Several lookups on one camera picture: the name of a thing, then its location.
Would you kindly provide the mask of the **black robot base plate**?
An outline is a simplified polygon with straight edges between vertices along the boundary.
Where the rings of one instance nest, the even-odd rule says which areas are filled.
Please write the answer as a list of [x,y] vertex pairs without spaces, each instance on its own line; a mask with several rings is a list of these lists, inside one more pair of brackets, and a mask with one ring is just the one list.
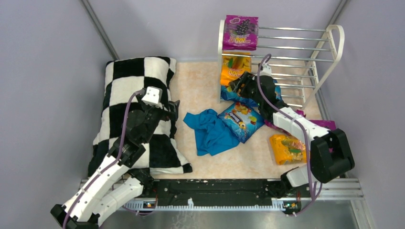
[[197,207],[247,207],[270,206],[290,194],[278,179],[160,179],[140,199],[156,200],[159,207],[186,206],[189,199]]

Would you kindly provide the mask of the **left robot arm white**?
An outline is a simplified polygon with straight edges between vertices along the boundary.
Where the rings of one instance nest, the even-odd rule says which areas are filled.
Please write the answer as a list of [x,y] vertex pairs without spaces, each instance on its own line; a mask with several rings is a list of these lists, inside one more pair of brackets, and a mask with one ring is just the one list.
[[94,174],[64,204],[56,204],[51,215],[63,229],[98,229],[105,220],[131,199],[140,196],[153,179],[148,168],[134,168],[146,152],[160,121],[178,118],[180,101],[169,102],[168,110],[141,102],[130,111],[126,105],[122,133]]

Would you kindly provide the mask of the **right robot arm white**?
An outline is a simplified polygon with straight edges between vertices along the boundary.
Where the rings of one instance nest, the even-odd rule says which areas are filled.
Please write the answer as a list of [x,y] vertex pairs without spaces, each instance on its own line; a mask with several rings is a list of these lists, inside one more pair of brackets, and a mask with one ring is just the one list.
[[276,94],[271,76],[256,76],[245,72],[230,82],[233,92],[252,99],[260,115],[305,144],[306,165],[296,167],[281,176],[286,189],[309,185],[315,197],[314,183],[326,184],[355,167],[355,161],[344,131],[329,130],[296,113]]

